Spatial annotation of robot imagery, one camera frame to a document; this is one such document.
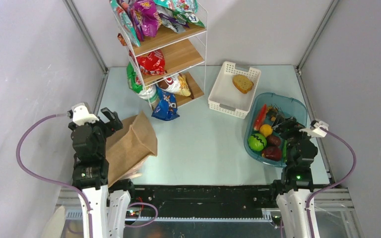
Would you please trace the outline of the brown burlap tote bag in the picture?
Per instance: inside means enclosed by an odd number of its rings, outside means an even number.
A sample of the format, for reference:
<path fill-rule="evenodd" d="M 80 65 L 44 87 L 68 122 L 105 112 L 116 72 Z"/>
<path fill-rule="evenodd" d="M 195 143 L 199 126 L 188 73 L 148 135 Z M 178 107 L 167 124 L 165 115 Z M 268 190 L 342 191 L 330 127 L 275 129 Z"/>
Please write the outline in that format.
<path fill-rule="evenodd" d="M 133 179 L 146 159 L 157 156 L 158 141 L 155 131 L 143 111 L 122 120 L 123 129 L 115 132 L 106 142 L 106 159 L 109 162 L 108 186 L 117 181 Z"/>

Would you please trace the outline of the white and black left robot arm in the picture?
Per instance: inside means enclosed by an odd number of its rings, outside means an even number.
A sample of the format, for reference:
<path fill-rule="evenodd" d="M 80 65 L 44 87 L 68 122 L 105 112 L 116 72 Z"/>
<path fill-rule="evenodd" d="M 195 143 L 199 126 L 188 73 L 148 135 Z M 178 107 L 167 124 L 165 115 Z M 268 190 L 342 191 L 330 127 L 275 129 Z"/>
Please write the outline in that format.
<path fill-rule="evenodd" d="M 77 160 L 72 174 L 72 185 L 80 191 L 83 211 L 84 237 L 109 238 L 119 227 L 110 218 L 109 162 L 106 158 L 107 138 L 123 128 L 117 112 L 101 110 L 108 122 L 91 113 L 85 103 L 79 103 L 69 111 L 72 120 L 68 127 Z"/>

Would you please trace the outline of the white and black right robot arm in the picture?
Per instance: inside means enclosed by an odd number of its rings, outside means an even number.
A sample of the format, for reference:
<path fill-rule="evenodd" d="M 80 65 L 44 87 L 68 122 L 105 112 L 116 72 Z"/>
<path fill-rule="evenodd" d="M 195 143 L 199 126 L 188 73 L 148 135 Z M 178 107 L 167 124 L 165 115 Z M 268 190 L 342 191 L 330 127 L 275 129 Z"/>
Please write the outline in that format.
<path fill-rule="evenodd" d="M 283 140 L 286 166 L 281 179 L 275 180 L 269 202 L 281 213 L 281 230 L 288 238 L 317 238 L 311 165 L 318 148 L 311 142 L 305 127 L 294 117 L 277 115 L 272 128 Z"/>

